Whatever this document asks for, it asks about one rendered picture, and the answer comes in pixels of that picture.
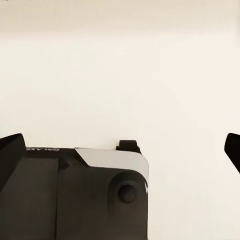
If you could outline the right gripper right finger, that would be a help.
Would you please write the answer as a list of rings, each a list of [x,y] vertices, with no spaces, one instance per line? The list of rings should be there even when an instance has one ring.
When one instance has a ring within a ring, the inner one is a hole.
[[[240,135],[235,133],[229,133],[225,145],[224,151],[235,165],[240,173]]]

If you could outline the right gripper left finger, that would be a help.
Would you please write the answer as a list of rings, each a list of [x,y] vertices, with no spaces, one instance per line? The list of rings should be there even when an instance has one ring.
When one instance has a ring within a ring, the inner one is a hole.
[[[21,133],[0,138],[0,193],[26,152]]]

